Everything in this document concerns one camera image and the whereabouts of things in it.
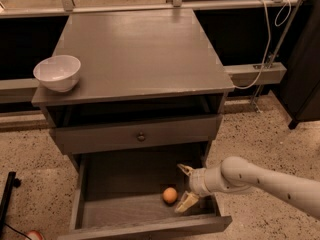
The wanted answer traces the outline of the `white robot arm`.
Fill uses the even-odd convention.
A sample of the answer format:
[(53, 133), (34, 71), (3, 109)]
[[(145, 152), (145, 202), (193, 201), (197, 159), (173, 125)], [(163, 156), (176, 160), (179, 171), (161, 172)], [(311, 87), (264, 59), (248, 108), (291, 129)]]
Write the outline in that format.
[(193, 169), (178, 164), (189, 177), (186, 191), (175, 208), (184, 213), (200, 198), (215, 192), (235, 194), (250, 187), (259, 188), (306, 214), (320, 219), (320, 182), (267, 170), (241, 157), (227, 157), (214, 168)]

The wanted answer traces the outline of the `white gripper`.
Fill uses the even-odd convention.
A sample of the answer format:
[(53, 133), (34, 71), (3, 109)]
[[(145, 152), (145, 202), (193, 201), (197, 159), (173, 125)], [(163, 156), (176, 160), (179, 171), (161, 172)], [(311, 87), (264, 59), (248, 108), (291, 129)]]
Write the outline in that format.
[(199, 201), (199, 197), (210, 196), (211, 192), (205, 184), (205, 168), (193, 169), (181, 163), (177, 167), (189, 177), (189, 187), (192, 191), (185, 191), (175, 208), (176, 213), (184, 213)]

